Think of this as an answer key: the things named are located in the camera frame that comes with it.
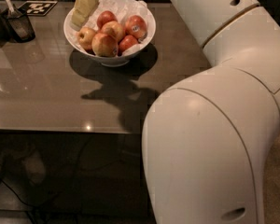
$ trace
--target shiny countertop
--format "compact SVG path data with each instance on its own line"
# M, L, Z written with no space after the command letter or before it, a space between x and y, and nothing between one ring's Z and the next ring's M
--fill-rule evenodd
M93 62L63 33L73 3L29 17L35 39L0 47L0 130L141 133L150 105L176 82L209 68L171 4L148 4L152 42L118 68Z

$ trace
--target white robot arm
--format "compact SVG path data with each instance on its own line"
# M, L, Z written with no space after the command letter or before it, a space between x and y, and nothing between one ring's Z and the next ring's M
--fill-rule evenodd
M257 0L171 0L213 68L169 88L143 130L157 223L263 224L280 133L280 27Z

